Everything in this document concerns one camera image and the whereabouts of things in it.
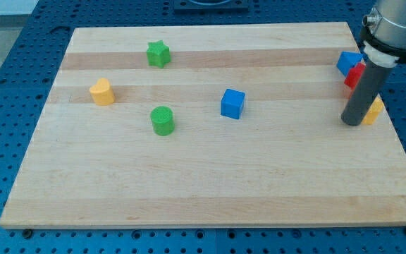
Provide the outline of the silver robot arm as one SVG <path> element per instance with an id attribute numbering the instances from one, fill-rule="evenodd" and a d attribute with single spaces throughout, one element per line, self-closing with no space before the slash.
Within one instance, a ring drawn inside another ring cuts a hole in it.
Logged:
<path id="1" fill-rule="evenodd" d="M 363 17 L 360 37 L 377 66 L 406 64 L 406 0 L 378 0 Z"/>

